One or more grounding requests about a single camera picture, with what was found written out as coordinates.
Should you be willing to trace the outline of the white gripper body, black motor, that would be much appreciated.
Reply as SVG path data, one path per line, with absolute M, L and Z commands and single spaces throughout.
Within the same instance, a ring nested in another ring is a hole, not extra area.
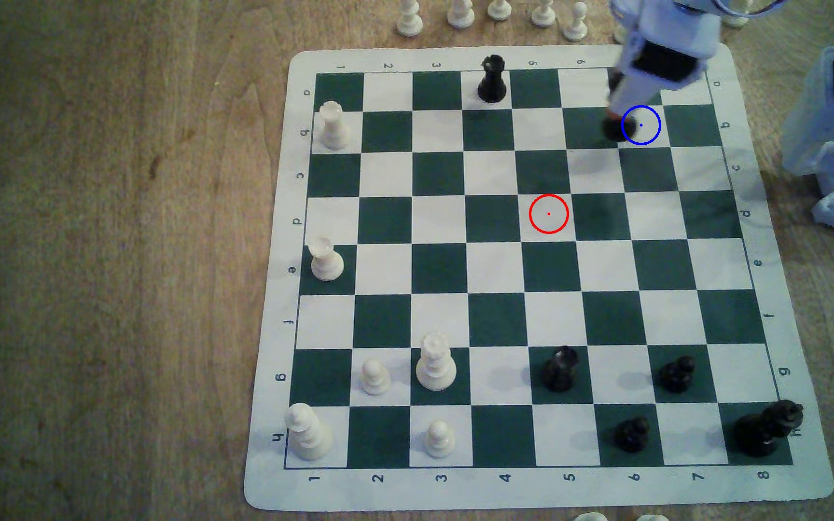
M 612 1 L 627 39 L 616 65 L 624 92 L 680 90 L 697 81 L 720 42 L 713 1 Z

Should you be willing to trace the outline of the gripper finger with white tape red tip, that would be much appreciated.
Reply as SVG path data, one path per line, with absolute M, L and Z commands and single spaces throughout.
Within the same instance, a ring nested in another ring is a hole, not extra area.
M 658 94 L 663 88 L 663 79 L 639 70 L 624 74 L 620 69 L 613 69 L 609 87 L 607 119 L 619 121 L 633 106 L 646 105 Z

